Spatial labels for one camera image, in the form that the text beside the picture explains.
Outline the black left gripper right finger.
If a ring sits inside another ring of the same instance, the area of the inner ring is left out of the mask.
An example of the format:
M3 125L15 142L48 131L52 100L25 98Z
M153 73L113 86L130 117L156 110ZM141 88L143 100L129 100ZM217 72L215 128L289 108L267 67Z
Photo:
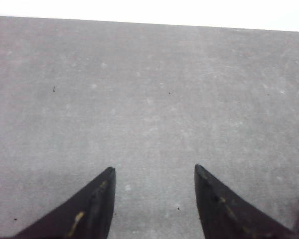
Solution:
M206 239L299 239L251 205L203 166L194 168L196 204Z

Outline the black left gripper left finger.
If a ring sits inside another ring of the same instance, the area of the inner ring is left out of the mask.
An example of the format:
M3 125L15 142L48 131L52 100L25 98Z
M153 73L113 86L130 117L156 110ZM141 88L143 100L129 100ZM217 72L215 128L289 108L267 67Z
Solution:
M116 171L106 168L66 202L18 232L16 239L106 239L114 215Z

